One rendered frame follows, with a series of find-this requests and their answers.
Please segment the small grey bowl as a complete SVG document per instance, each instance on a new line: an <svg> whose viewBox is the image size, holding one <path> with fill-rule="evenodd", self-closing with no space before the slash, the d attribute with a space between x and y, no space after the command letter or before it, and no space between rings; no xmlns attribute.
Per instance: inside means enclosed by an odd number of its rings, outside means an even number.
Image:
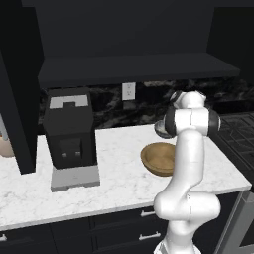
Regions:
<svg viewBox="0 0 254 254"><path fill-rule="evenodd" d="M160 136L161 138L164 139L171 139L172 135L170 135L166 129L165 129L165 125L164 125L164 121L163 120L159 120L155 123L154 125L154 129L155 132L158 136Z"/></svg>

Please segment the brown wooden bowl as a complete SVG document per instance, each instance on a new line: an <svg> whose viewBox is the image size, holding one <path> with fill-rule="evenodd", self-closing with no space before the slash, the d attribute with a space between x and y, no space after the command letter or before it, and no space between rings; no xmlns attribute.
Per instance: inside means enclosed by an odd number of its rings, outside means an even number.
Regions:
<svg viewBox="0 0 254 254"><path fill-rule="evenodd" d="M170 143L157 142L145 146L140 153L145 168L159 177L173 174L175 164L175 146Z"/></svg>

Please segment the black cabinet door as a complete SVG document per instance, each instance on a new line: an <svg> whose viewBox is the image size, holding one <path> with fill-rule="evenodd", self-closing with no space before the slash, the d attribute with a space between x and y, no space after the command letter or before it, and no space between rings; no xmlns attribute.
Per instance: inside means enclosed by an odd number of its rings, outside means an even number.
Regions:
<svg viewBox="0 0 254 254"><path fill-rule="evenodd" d="M43 61L36 10L0 0L0 115L23 175L36 170Z"/></svg>

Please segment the black base cabinet front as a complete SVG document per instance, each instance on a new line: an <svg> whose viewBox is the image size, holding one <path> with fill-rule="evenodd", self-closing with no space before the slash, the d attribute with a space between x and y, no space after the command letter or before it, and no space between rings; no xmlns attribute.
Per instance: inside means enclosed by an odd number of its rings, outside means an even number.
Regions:
<svg viewBox="0 0 254 254"><path fill-rule="evenodd" d="M91 254L87 218L0 231L0 254Z"/></svg>

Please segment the black coffee machine grey base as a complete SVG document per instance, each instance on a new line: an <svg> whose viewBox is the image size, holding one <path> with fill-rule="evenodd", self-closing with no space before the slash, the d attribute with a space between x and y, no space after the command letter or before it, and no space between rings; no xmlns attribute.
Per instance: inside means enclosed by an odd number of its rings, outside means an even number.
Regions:
<svg viewBox="0 0 254 254"><path fill-rule="evenodd" d="M43 126L53 162L51 191L99 186L95 127L88 89L51 89Z"/></svg>

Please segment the black drawer front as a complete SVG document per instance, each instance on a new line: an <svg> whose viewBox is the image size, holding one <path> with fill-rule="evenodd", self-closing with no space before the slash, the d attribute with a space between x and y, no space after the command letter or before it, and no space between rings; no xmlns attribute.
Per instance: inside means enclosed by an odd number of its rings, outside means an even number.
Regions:
<svg viewBox="0 0 254 254"><path fill-rule="evenodd" d="M157 219L158 216L156 214L146 217L141 217L140 213L142 210L145 211L154 211L152 206L140 207L135 209L105 213L95 215L89 218L90 228L91 229L99 229L106 226L111 226L115 224L125 224L132 221L144 221L147 219Z"/></svg>
<svg viewBox="0 0 254 254"><path fill-rule="evenodd" d="M153 254L166 235L167 225L160 220L145 220L97 230L93 234L92 254ZM156 231L161 237L139 241L140 234L151 235Z"/></svg>

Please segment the black and grey stove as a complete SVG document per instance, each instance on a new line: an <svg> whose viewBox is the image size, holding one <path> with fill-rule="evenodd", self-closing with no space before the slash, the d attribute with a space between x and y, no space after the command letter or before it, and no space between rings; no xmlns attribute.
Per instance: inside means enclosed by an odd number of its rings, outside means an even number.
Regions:
<svg viewBox="0 0 254 254"><path fill-rule="evenodd" d="M239 191L216 254L254 254L254 112L222 115L212 141L252 185Z"/></svg>

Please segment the beige rounded jar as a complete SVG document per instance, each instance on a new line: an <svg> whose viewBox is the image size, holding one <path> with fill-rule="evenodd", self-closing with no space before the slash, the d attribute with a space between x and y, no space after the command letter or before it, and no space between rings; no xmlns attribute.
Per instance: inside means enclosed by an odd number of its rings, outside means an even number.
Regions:
<svg viewBox="0 0 254 254"><path fill-rule="evenodd" d="M8 133L1 114L0 114L0 156L6 158L14 157L14 151L12 149L12 145L8 137Z"/></svg>

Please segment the white wall outlet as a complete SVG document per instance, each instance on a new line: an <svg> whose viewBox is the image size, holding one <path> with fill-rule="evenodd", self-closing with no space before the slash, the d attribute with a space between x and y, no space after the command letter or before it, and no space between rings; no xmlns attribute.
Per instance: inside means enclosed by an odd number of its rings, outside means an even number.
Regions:
<svg viewBox="0 0 254 254"><path fill-rule="evenodd" d="M122 100L134 100L136 91L135 82L126 82L122 84Z"/></svg>

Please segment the black open wall cabinet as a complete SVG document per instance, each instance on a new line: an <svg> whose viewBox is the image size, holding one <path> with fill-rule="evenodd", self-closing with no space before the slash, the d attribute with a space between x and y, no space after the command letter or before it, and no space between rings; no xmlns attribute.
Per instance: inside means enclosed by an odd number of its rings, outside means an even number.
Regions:
<svg viewBox="0 0 254 254"><path fill-rule="evenodd" d="M206 51L213 0L21 0L36 11L43 88L236 76Z"/></svg>

